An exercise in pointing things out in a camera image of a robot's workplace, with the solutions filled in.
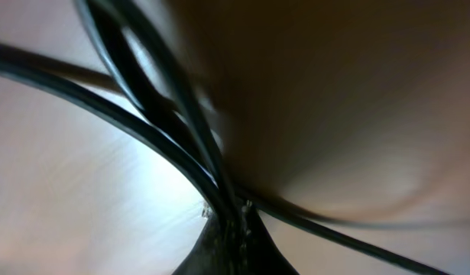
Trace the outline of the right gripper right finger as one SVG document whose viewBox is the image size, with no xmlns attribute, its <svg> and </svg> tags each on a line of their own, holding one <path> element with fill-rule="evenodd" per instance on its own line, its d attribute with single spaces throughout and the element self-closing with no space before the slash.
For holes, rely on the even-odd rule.
<svg viewBox="0 0 470 275">
<path fill-rule="evenodd" d="M 298 275 L 278 250 L 254 207 L 241 208 L 241 274 Z"/>
</svg>

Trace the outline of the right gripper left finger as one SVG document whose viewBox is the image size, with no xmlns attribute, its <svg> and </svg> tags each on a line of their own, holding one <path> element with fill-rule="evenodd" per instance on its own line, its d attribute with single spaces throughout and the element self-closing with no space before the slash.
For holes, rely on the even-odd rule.
<svg viewBox="0 0 470 275">
<path fill-rule="evenodd" d="M 216 214 L 210 216 L 191 252 L 173 275 L 236 275 L 238 246 L 232 231 L 222 226 Z"/>
</svg>

